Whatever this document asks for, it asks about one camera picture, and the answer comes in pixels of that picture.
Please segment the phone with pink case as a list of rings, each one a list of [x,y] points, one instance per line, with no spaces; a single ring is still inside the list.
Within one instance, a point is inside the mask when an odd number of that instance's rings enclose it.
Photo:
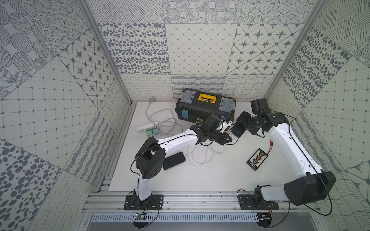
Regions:
[[[237,138],[240,138],[246,131],[246,126],[243,122],[235,122],[233,127],[230,129],[231,133]]]

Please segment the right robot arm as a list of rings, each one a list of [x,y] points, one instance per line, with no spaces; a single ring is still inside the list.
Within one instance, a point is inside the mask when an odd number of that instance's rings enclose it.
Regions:
[[[257,195],[264,201],[291,202],[296,206],[328,198],[336,182],[334,174],[325,171],[308,153],[292,131],[291,124],[281,112],[252,116],[242,112],[236,120],[252,135],[268,133],[282,150],[291,166],[295,179],[281,185],[264,186]]]

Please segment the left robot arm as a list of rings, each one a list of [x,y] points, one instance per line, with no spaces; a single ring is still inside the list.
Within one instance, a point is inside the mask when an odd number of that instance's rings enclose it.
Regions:
[[[219,145],[231,144],[232,142],[232,138],[227,132],[202,129],[199,126],[192,126],[182,133],[164,139],[147,138],[131,164],[138,169],[138,183],[134,189],[135,198],[143,202],[152,196],[152,178],[161,171],[165,158],[207,140]]]

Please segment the phone with mint case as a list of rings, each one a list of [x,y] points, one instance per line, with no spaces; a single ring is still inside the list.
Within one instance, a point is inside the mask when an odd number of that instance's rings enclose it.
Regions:
[[[183,152],[176,153],[176,154],[164,159],[163,169],[168,170],[172,167],[175,167],[179,164],[184,163],[185,161],[186,161],[186,158],[185,158]]]

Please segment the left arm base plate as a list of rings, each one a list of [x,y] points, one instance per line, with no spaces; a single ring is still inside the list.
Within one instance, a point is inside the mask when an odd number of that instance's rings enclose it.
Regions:
[[[144,201],[140,201],[136,194],[127,195],[124,210],[162,210],[164,195],[152,194]]]

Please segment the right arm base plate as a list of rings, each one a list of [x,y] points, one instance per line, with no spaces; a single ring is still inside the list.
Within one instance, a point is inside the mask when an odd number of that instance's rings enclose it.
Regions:
[[[279,206],[274,201],[257,201],[253,195],[240,194],[237,196],[241,210],[279,210]]]

